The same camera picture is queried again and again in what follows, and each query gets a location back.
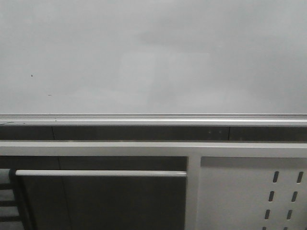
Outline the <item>grey black striped chair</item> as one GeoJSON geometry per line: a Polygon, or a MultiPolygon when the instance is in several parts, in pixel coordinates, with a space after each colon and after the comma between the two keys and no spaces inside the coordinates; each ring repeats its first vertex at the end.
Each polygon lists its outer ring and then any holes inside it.
{"type": "Polygon", "coordinates": [[[23,190],[13,169],[0,170],[0,228],[2,230],[34,228],[23,190]]]}

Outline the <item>white metal rack frame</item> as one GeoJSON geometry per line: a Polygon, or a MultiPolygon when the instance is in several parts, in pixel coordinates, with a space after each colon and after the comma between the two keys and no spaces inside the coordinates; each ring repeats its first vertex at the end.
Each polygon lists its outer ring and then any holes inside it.
{"type": "Polygon", "coordinates": [[[297,143],[3,141],[33,230],[304,230],[297,143]]]}

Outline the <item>white whiteboard with aluminium frame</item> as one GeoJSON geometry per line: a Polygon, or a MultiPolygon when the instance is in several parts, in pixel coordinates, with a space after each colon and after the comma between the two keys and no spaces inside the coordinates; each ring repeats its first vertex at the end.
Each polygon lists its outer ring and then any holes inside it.
{"type": "Polygon", "coordinates": [[[307,124],[304,0],[3,0],[0,123],[307,124]]]}

